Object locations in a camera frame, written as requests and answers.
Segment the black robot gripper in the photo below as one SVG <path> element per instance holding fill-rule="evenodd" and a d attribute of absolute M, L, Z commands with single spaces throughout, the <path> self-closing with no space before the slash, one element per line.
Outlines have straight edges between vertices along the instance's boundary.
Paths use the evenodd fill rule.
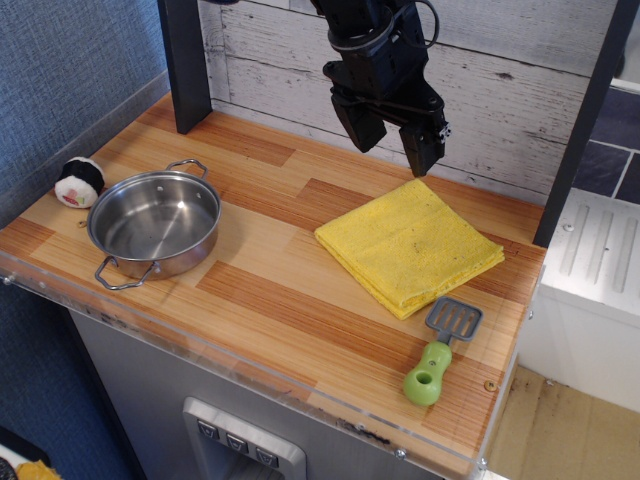
<path fill-rule="evenodd" d="M 340 55 L 323 73 L 332 81 L 331 102 L 354 146 L 367 153 L 386 135 L 384 121 L 399 130 L 415 177 L 423 177 L 445 154 L 444 101 L 429 86 L 424 69 L 437 40 L 423 33 L 415 4 L 324 4 L 328 40 Z"/>

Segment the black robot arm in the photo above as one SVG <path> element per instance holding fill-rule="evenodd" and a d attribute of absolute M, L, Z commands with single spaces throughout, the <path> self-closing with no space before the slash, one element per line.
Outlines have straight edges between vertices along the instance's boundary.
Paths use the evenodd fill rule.
<path fill-rule="evenodd" d="M 332 82 L 331 102 L 355 147 L 368 152 L 399 128 L 412 173 L 423 177 L 445 154 L 450 125 L 444 101 L 427 83 L 428 50 L 440 20 L 435 7 L 427 40 L 415 1 L 315 1 L 329 27 L 328 40 L 341 56 L 323 67 Z"/>

